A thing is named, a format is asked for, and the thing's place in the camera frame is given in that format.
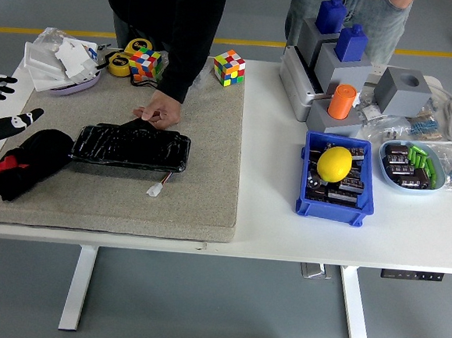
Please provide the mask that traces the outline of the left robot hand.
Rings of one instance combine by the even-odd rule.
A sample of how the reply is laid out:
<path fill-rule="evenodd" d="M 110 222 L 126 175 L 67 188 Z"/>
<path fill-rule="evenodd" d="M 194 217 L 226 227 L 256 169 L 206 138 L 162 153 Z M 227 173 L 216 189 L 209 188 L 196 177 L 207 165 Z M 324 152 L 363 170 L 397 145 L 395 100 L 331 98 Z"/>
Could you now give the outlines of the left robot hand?
<path fill-rule="evenodd" d="M 0 74 L 0 101 L 7 99 L 5 94 L 12 94 L 15 90 L 8 86 L 18 80 L 14 77 Z M 0 140 L 12 137 L 23 132 L 33 122 L 44 114 L 44 109 L 36 108 L 24 114 L 16 116 L 7 116 L 0 119 Z"/>

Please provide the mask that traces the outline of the person's left hand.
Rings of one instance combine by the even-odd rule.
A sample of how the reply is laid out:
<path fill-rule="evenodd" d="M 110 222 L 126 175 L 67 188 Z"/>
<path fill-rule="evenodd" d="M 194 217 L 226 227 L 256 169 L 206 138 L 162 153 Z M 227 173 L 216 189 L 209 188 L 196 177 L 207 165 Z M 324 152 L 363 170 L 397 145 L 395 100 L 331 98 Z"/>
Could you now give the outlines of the person's left hand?
<path fill-rule="evenodd" d="M 148 105 L 133 110 L 133 114 L 148 121 L 158 130 L 164 130 L 180 122 L 182 105 L 174 98 L 156 90 Z"/>

